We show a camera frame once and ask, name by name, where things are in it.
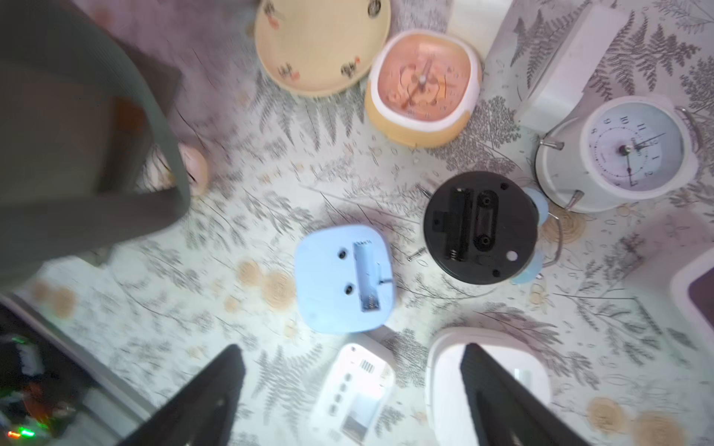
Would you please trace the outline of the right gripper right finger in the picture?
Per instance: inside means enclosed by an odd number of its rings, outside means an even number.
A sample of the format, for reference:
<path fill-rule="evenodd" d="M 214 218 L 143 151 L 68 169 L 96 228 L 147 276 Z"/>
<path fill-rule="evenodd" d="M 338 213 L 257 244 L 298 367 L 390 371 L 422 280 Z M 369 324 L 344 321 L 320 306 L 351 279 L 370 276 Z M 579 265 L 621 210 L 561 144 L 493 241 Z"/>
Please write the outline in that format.
<path fill-rule="evenodd" d="M 479 345 L 466 345 L 460 371 L 479 444 L 588 445 Z"/>

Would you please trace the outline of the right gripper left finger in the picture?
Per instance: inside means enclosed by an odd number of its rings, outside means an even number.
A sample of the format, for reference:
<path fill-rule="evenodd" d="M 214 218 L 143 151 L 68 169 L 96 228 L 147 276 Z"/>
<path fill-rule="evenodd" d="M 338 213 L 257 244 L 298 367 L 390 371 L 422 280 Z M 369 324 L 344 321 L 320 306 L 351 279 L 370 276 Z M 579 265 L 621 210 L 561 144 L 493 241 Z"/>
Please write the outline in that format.
<path fill-rule="evenodd" d="M 232 344 L 172 400 L 122 440 L 123 445 L 226 445 L 245 378 L 241 349 Z"/>

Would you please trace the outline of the white pink alarm clock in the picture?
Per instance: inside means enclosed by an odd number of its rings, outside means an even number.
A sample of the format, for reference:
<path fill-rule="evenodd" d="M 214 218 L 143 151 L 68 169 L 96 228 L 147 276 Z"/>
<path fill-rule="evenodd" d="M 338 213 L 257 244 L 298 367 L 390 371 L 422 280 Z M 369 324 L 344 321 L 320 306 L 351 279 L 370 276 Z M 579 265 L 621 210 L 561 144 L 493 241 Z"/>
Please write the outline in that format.
<path fill-rule="evenodd" d="M 544 407 L 552 400 L 545 365 L 510 334 L 474 327 L 439 332 L 431 344 L 425 386 L 430 426 L 440 445 L 477 445 L 470 403 L 484 397 L 503 409 L 529 394 Z"/>

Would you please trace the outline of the small white digital clock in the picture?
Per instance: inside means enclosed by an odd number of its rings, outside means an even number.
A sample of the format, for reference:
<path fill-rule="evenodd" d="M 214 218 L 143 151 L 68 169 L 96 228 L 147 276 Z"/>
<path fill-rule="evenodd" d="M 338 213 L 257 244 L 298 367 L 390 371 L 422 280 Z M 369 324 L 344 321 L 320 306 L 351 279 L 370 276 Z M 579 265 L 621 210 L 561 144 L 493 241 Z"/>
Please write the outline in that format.
<path fill-rule="evenodd" d="M 340 349 L 312 409 L 312 445 L 364 445 L 395 385 L 390 350 L 365 334 L 350 336 Z"/>

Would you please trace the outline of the small black round clock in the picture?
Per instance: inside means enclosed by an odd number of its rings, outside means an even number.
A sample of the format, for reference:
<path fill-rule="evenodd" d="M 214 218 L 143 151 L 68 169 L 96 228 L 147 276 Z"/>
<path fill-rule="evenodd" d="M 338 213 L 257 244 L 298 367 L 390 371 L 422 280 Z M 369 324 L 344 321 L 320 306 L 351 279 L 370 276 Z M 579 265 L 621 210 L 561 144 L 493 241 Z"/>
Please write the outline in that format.
<path fill-rule="evenodd" d="M 428 199 L 425 249 L 452 278 L 465 284 L 526 284 L 557 265 L 563 223 L 545 194 L 500 174 L 472 171 L 446 180 Z"/>

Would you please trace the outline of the light blue alarm clock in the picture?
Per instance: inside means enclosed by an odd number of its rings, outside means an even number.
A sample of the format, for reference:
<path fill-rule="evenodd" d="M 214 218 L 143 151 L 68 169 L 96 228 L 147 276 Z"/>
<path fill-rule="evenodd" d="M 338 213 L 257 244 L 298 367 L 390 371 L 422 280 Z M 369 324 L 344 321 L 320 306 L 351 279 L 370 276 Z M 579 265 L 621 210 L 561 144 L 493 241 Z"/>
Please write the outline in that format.
<path fill-rule="evenodd" d="M 375 330 L 396 302 L 392 255 L 375 228 L 343 225 L 306 236 L 295 252 L 299 313 L 310 329 L 343 335 Z"/>

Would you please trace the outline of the olive green canvas bag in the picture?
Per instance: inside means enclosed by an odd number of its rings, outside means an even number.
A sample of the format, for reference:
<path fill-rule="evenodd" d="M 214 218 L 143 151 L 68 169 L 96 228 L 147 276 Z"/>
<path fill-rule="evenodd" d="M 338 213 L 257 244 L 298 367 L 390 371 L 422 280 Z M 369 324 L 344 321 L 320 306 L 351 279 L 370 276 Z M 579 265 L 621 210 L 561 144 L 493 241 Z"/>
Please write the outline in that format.
<path fill-rule="evenodd" d="M 135 193 L 120 103 L 165 156 L 171 187 Z M 191 190 L 167 117 L 111 35 L 69 1 L 1 5 L 1 286 L 48 260 L 90 253 L 180 220 Z"/>

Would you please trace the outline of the white round alarm clock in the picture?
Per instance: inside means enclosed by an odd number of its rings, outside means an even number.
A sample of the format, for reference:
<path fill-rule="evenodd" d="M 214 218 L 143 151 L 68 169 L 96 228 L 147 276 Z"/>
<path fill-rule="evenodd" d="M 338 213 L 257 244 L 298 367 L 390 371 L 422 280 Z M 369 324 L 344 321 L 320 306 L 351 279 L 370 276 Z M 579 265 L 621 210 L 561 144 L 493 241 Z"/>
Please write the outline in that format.
<path fill-rule="evenodd" d="M 597 214 L 684 187 L 695 179 L 703 145 L 686 108 L 661 95 L 627 96 L 541 139 L 535 178 L 556 206 Z"/>

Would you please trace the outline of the tall white rectangular clock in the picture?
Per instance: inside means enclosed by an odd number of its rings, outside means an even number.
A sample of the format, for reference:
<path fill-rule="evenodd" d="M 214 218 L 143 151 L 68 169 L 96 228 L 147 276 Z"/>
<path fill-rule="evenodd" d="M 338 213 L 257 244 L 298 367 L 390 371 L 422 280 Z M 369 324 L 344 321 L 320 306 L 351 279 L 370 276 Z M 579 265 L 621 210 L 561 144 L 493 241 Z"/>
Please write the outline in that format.
<path fill-rule="evenodd" d="M 454 0 L 451 3 L 446 33 L 487 52 L 496 40 L 512 0 Z"/>

